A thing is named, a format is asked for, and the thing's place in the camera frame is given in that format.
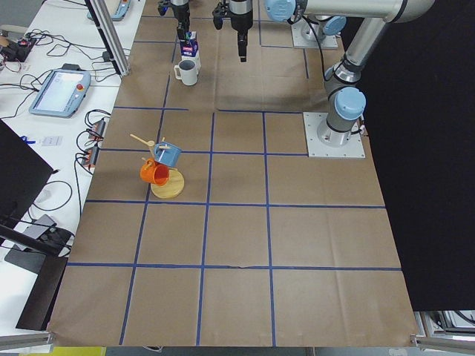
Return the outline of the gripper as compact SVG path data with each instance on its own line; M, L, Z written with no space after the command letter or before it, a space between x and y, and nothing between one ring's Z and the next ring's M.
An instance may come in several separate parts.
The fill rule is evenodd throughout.
M241 62L247 60L247 32L253 25L252 0L219 1L212 12L214 27L220 30L224 19L230 19L237 34L238 55Z

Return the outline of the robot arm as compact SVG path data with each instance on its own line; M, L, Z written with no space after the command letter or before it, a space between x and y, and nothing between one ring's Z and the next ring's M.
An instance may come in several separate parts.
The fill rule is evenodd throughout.
M356 88L361 72L385 30L392 23L410 22L426 13L433 1L266 1L266 12L274 22L297 22L304 14L360 17L363 22L341 61L324 72L329 100L327 118L318 126L317 137L330 147L346 145L352 127L366 106Z
M176 20L181 23L189 22L189 0L171 0L170 3Z

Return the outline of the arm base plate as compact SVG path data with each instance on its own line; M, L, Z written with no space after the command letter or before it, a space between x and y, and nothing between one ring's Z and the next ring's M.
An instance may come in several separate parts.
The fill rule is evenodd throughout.
M325 27L334 22L336 16L315 16L308 15L310 24L303 19L291 26L293 47L295 48L315 48L321 46L323 50L336 50L338 42L336 33L325 33Z
M333 131L327 125L328 113L303 112L308 157L324 159L364 159L362 138L353 134L355 123L346 133Z

